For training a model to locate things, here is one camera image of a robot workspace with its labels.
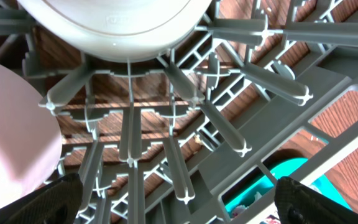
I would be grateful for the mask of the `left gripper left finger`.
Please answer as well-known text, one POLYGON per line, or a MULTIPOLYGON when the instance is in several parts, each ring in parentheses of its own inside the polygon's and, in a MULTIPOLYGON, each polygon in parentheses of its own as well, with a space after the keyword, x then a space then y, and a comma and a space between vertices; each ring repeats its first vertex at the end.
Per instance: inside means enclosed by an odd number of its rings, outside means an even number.
POLYGON ((0 208, 0 224, 73 223, 82 196, 80 175, 67 174, 0 208))

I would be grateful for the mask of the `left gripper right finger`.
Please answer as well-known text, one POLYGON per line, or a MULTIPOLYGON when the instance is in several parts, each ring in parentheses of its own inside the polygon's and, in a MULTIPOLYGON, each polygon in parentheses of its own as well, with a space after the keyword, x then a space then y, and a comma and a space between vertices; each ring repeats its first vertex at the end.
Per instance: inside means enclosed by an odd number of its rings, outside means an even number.
POLYGON ((291 177, 277 180, 274 203, 282 224, 358 224, 358 213, 291 177))

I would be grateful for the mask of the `white tissue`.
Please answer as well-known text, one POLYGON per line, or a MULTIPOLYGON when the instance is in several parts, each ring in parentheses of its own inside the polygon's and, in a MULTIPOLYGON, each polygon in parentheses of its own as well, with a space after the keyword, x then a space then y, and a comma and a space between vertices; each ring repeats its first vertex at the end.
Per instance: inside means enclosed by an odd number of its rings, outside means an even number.
POLYGON ((254 195, 254 201, 251 202, 249 205, 238 205, 236 206, 232 212, 231 212, 231 218, 236 218, 238 215, 240 215, 241 213, 243 213, 245 210, 247 210, 253 203, 255 203, 256 201, 258 201, 259 199, 262 198, 262 194, 260 192, 256 192, 256 194, 254 195))

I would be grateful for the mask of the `pink bowl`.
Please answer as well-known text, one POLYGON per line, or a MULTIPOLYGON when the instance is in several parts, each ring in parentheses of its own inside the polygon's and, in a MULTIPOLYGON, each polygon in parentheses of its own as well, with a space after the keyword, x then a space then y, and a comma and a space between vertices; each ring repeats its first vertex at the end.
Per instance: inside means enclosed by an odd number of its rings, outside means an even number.
POLYGON ((41 94, 0 65, 0 208, 26 196, 54 172, 62 151, 57 119, 41 94))

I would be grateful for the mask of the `grey bowl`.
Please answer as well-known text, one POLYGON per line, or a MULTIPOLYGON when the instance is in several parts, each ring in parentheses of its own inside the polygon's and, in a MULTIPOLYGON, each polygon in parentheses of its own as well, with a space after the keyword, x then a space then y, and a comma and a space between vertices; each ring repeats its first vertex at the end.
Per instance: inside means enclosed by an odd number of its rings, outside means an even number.
POLYGON ((211 0, 19 0, 71 46, 112 62, 141 62, 176 47, 211 0))

